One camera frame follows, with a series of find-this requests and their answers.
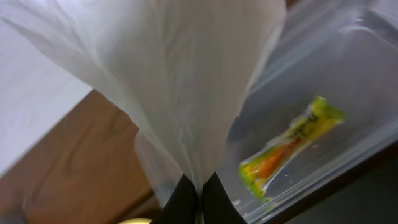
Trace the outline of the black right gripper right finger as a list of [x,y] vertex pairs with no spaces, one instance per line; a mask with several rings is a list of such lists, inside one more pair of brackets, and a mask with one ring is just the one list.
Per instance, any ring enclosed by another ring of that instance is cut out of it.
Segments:
[[202,202],[205,224],[246,224],[231,203],[216,172],[204,184]]

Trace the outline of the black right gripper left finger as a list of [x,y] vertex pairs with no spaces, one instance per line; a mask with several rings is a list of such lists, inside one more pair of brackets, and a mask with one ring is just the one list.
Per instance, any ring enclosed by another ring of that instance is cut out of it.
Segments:
[[197,201],[194,184],[183,174],[160,215],[150,224],[194,224]]

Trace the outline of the green orange snack wrapper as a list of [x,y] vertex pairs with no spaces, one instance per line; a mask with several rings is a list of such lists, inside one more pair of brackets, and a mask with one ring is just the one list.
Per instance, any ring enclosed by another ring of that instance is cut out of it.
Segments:
[[265,196],[270,183],[301,151],[341,124],[344,113],[317,96],[307,109],[261,151],[239,164],[239,176],[255,197]]

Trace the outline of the white napkin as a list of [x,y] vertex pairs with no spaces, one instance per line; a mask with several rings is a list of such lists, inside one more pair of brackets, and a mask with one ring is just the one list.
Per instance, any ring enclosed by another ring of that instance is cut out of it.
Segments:
[[128,114],[197,189],[286,14],[282,0],[1,2],[2,21]]

